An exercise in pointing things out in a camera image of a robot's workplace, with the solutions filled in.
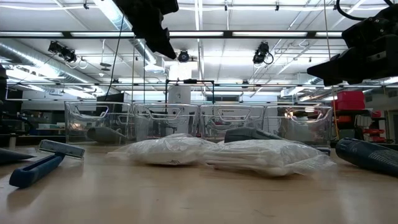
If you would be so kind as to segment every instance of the white container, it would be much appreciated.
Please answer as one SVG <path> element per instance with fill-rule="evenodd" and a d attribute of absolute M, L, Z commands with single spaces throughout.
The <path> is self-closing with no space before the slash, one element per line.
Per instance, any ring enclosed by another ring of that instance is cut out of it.
<path fill-rule="evenodd" d="M 203 105 L 200 106 L 201 136 L 208 141 L 224 140 L 227 130 L 250 127 L 262 129 L 263 106 Z"/>
<path fill-rule="evenodd" d="M 68 144 L 123 145 L 134 140 L 132 106 L 116 102 L 65 102 Z"/>
<path fill-rule="evenodd" d="M 313 147 L 329 147 L 332 108 L 329 106 L 268 106 L 264 130 Z"/>
<path fill-rule="evenodd" d="M 184 104 L 134 104 L 134 123 L 138 141 L 171 134 L 198 132 L 199 106 Z"/>

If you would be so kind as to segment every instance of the red box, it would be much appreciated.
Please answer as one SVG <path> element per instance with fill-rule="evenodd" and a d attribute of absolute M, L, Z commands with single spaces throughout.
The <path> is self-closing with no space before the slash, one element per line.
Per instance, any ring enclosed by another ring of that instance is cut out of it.
<path fill-rule="evenodd" d="M 336 110 L 365 110 L 364 101 L 336 101 Z"/>
<path fill-rule="evenodd" d="M 337 101 L 364 101 L 362 91 L 341 91 L 337 93 Z"/>

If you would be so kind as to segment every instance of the ceiling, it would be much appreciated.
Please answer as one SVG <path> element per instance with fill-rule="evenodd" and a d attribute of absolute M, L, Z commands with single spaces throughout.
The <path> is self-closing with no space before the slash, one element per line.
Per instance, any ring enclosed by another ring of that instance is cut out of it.
<path fill-rule="evenodd" d="M 84 0 L 0 0 L 0 6 L 20 7 L 60 7 L 82 6 Z M 194 0 L 178 1 L 180 10 L 164 17 L 163 27 L 169 30 L 196 30 Z M 236 9 L 217 10 L 224 7 L 224 1 L 203 0 L 203 30 L 226 30 L 227 17 L 228 26 L 231 30 L 325 30 L 325 19 L 322 10 L 302 11 L 307 8 L 323 7 L 323 0 L 280 0 L 280 10 L 270 10 L 275 7 L 276 1 L 268 0 L 229 0 L 228 6 Z M 357 2 L 363 2 L 359 9 L 353 11 L 352 15 L 369 17 L 374 16 L 379 10 L 363 10 L 369 8 L 385 7 L 383 0 L 341 0 L 341 6 L 347 9 L 353 7 Z M 108 18 L 98 9 L 94 8 L 93 1 L 88 0 L 91 9 L 71 9 L 69 11 L 32 11 L 0 7 L 0 30 L 91 30 L 111 31 L 117 30 Z M 333 1 L 326 0 L 328 6 L 333 6 Z M 344 30 L 352 26 L 355 21 L 342 19 L 343 17 L 335 10 L 326 10 L 329 30 Z M 51 55 L 47 49 L 51 40 L 48 39 L 18 39 L 35 50 L 46 55 Z M 105 76 L 99 75 L 101 66 L 101 53 L 103 43 L 101 40 L 59 40 L 70 49 L 75 49 L 76 54 L 83 57 L 89 65 L 80 72 L 98 80 L 109 82 L 111 72 L 103 72 Z M 242 82 L 248 79 L 251 83 L 303 83 L 306 80 L 300 78 L 299 74 L 305 74 L 308 67 L 329 59 L 328 43 L 326 40 L 281 40 L 276 45 L 276 39 L 268 41 L 270 48 L 275 48 L 275 62 L 268 68 L 257 69 L 252 63 L 254 51 L 257 49 L 261 39 L 202 39 L 204 54 L 204 78 L 216 80 L 220 83 Z M 106 40 L 103 62 L 113 64 L 114 51 L 118 40 Z M 188 50 L 191 56 L 198 57 L 198 42 L 196 39 L 172 39 L 171 44 L 176 52 Z M 312 44 L 308 50 L 303 52 L 306 45 Z M 346 49 L 343 40 L 330 40 L 330 53 L 341 53 Z M 141 57 L 135 60 L 134 49 L 128 40 L 121 40 L 118 49 L 119 57 L 114 66 L 114 77 L 122 82 L 131 82 L 134 70 L 134 82 L 143 82 L 144 64 Z M 176 64 L 165 58 L 166 66 Z M 198 64 L 190 62 L 193 68 L 192 78 L 199 78 Z M 165 75 L 158 73 L 145 73 L 149 82 L 165 80 Z"/>

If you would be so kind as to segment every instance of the wooden table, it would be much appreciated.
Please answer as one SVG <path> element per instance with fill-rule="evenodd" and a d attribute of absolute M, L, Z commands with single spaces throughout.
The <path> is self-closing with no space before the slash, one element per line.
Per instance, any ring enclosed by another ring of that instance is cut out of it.
<path fill-rule="evenodd" d="M 0 166 L 0 223 L 398 223 L 398 179 L 339 163 L 335 175 L 267 179 L 201 167 L 134 166 L 86 153 L 28 189 Z M 32 152 L 32 148 L 22 149 Z"/>

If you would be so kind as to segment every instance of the plastic storage bin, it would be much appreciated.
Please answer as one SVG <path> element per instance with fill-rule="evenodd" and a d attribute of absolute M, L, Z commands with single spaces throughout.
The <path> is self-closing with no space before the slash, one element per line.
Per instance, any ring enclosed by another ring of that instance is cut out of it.
<path fill-rule="evenodd" d="M 134 123 L 138 141 L 171 134 L 198 132 L 199 106 L 183 104 L 134 104 Z"/>
<path fill-rule="evenodd" d="M 65 102 L 68 144 L 122 145 L 134 140 L 132 106 L 114 102 Z"/>
<path fill-rule="evenodd" d="M 332 114 L 329 106 L 268 106 L 264 130 L 309 146 L 330 148 Z"/>
<path fill-rule="evenodd" d="M 203 105 L 200 106 L 201 136 L 213 142 L 224 140 L 231 128 L 251 127 L 262 129 L 263 106 Z"/>

